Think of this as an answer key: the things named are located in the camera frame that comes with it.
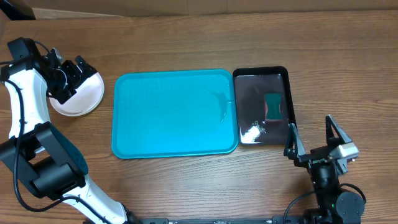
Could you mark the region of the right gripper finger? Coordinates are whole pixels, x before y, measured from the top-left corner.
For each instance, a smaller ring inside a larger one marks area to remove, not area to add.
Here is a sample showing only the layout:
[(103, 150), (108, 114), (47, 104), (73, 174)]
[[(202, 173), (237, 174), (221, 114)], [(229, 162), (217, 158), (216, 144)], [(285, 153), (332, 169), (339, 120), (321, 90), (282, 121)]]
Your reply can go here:
[(305, 155), (305, 148), (294, 123), (289, 123), (289, 133), (284, 149), (284, 156), (288, 159), (301, 159)]
[(338, 146), (352, 142), (353, 140), (338, 126), (332, 115), (325, 117), (326, 143), (328, 146)]

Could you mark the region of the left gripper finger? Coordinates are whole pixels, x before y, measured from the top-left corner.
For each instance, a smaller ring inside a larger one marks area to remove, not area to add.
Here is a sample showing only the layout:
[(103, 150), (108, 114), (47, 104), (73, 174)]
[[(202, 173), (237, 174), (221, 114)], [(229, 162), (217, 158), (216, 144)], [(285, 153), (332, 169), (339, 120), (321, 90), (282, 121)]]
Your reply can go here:
[(55, 94), (55, 99), (61, 104), (63, 105), (64, 103), (66, 103), (73, 95), (76, 94), (76, 90), (75, 89), (71, 89), (71, 90), (67, 90), (67, 89), (63, 89), (63, 90), (59, 90), (56, 94)]
[(92, 67), (90, 64), (88, 64), (82, 56), (78, 55), (75, 57), (75, 62), (77, 67), (80, 70), (80, 80), (84, 82), (86, 79), (89, 77), (93, 76), (94, 74), (97, 73), (97, 69)]

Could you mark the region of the white plate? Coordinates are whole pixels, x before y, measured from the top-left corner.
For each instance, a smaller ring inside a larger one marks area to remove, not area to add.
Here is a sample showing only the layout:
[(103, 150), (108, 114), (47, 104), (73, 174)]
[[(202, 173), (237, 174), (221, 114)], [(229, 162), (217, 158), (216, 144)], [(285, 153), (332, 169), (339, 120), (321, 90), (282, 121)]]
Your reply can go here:
[(104, 81), (97, 72), (86, 79), (69, 100), (60, 104), (51, 98), (50, 104), (58, 113), (65, 116), (82, 116), (93, 111), (101, 102), (104, 96)]

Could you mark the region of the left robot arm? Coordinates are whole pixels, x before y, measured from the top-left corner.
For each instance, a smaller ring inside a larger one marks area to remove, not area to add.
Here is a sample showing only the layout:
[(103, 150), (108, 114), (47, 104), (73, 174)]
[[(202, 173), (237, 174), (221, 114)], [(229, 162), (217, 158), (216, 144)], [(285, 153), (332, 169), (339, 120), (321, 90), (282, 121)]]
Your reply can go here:
[(50, 122), (47, 97), (65, 103), (97, 73), (81, 56), (61, 62), (50, 54), (21, 55), (3, 66), (12, 126), (1, 144), (1, 161), (13, 173), (15, 195), (26, 210), (44, 212), (66, 203), (92, 223), (135, 223), (131, 211), (94, 183), (82, 153)]

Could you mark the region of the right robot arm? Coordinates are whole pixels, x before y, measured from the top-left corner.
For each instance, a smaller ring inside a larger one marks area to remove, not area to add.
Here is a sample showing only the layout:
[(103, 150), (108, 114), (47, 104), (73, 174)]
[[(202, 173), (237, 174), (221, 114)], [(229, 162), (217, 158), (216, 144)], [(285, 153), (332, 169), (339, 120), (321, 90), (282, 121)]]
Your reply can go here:
[[(307, 170), (313, 190), (295, 198), (285, 209), (282, 223), (360, 223), (367, 202), (363, 191), (353, 185), (340, 183), (339, 176), (348, 171), (348, 163), (359, 156), (353, 140), (337, 125), (332, 116), (325, 117), (326, 145), (305, 152), (294, 123), (289, 124), (289, 135), (284, 156), (294, 166)], [(317, 208), (307, 209), (300, 217), (288, 216), (290, 209), (301, 199), (314, 194)]]

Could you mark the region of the green and red sponge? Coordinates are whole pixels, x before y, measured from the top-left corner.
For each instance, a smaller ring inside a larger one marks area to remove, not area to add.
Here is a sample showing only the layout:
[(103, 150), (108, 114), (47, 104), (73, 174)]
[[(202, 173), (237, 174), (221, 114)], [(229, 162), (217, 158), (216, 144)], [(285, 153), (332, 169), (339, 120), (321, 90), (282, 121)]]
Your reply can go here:
[(266, 119), (281, 120), (283, 118), (280, 112), (281, 95), (279, 93), (267, 93), (264, 95)]

